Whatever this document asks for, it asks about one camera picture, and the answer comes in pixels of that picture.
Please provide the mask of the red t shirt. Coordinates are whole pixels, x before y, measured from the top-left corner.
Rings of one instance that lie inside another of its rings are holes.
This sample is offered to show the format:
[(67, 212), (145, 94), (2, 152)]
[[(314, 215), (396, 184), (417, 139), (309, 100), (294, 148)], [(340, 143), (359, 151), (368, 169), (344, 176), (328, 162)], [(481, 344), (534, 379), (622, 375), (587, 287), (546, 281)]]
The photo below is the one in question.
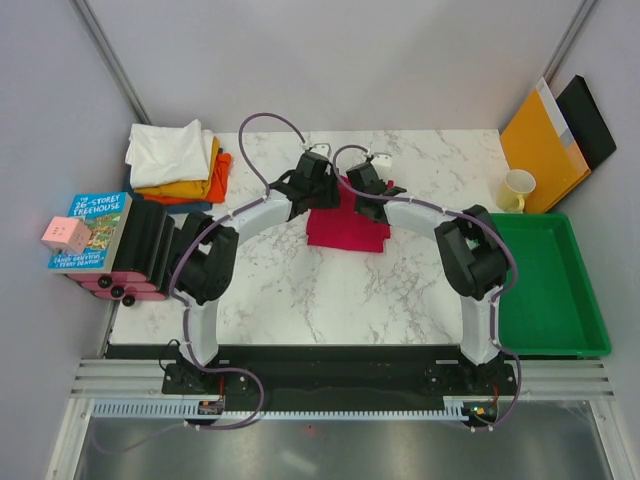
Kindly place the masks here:
[(355, 211), (356, 195), (338, 184), (340, 205), (312, 209), (306, 225), (307, 244), (364, 253), (383, 253), (391, 238), (388, 225), (375, 223)]

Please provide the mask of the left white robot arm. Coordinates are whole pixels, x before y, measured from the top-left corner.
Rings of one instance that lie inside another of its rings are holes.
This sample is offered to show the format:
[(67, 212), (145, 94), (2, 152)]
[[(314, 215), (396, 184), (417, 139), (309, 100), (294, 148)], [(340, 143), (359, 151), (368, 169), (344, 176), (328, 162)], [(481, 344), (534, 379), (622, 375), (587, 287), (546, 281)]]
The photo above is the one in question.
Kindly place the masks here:
[(190, 362), (185, 382), (196, 392), (211, 392), (219, 382), (220, 371), (211, 363), (219, 351), (218, 303), (233, 278), (238, 248), (311, 208), (339, 205), (329, 156), (327, 143), (315, 144), (302, 153), (295, 169), (269, 185), (265, 195), (219, 219), (191, 214), (178, 230), (167, 260), (169, 293), (183, 305), (180, 353)]

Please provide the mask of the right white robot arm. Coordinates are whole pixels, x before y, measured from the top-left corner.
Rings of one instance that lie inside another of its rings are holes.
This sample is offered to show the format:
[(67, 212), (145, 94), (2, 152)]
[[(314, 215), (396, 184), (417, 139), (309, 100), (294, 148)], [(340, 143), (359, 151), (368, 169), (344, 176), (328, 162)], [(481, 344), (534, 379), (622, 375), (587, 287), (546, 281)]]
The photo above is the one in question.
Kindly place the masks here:
[(469, 393), (483, 392), (494, 381), (489, 363), (499, 354), (499, 295), (514, 264), (491, 215), (480, 205), (447, 213), (401, 187), (389, 188), (369, 162), (350, 168), (347, 178), (357, 213), (436, 243), (445, 278), (461, 297), (460, 350), (469, 362), (458, 368), (458, 381)]

